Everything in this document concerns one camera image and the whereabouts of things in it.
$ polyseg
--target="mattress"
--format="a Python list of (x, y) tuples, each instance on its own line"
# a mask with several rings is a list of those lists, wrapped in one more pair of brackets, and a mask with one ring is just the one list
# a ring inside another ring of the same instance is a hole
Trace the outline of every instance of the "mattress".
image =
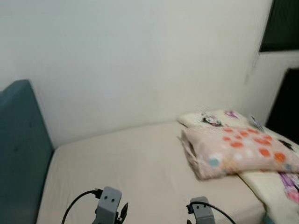
[[(128, 202), (127, 224), (183, 224), (186, 205), (206, 196), (238, 224), (259, 224), (263, 204), (238, 176), (199, 181), (178, 137), (183, 126), (168, 122), (132, 128), (58, 148), (47, 176), (37, 224), (61, 223), (79, 194), (111, 186), (122, 192), (119, 211)], [(81, 198), (66, 224), (92, 223), (98, 199)], [(217, 223), (225, 219), (215, 213)]]

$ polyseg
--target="folded cloth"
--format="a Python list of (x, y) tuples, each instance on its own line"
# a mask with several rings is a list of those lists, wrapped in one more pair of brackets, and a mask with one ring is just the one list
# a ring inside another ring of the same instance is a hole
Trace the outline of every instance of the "folded cloth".
[(242, 116), (236, 111), (231, 110), (191, 112), (179, 116), (177, 118), (177, 121), (188, 128), (198, 129), (212, 126), (250, 126), (249, 122), (244, 116)]
[(299, 172), (299, 158), (293, 151), (252, 128), (187, 128), (181, 139), (200, 179), (260, 169)]
[(239, 176), (265, 204), (265, 224), (299, 223), (299, 206), (285, 194), (284, 184), (277, 172), (244, 172)]

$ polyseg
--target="teal headboard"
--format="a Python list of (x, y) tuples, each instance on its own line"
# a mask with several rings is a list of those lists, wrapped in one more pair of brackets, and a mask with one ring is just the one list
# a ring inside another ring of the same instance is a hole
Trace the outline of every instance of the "teal headboard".
[(53, 145), (28, 80), (0, 91), (0, 223), (35, 224)]

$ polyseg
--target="black wire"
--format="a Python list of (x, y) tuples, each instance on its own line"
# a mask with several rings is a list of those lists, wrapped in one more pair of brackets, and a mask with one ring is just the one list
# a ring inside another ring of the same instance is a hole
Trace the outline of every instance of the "black wire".
[(95, 190), (89, 190), (87, 192), (82, 193), (81, 195), (79, 195), (78, 197), (75, 198), (75, 200), (70, 204), (70, 206), (67, 208), (67, 210), (64, 213), (64, 217), (62, 219), (61, 224), (64, 224), (65, 219), (67, 214), (69, 213), (70, 209), (72, 208), (72, 206), (76, 203), (77, 200), (79, 200), (81, 197), (83, 197), (84, 195), (88, 195), (88, 194), (94, 194), (96, 191)]
[(209, 207), (211, 207), (211, 208), (213, 208), (213, 209), (215, 209), (215, 210), (221, 212), (226, 218), (229, 219), (229, 221), (232, 222), (232, 224), (236, 224), (236, 223), (234, 222), (234, 220), (233, 220), (231, 217), (228, 216), (228, 214), (226, 214), (226, 213), (225, 213), (224, 211), (222, 211), (221, 209), (218, 209), (217, 207), (215, 207), (215, 206), (213, 206), (213, 205), (211, 205), (211, 204), (209, 204), (209, 203), (206, 203), (206, 202), (190, 202), (190, 205), (193, 205), (193, 204), (202, 204), (202, 205), (205, 205), (205, 206), (209, 206)]

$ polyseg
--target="polka dot blanket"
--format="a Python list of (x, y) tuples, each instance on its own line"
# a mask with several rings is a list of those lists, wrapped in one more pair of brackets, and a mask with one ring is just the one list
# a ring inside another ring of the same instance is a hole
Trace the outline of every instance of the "polka dot blanket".
[(185, 129), (182, 144), (200, 179), (247, 170), (299, 172), (299, 157), (280, 141), (251, 128)]

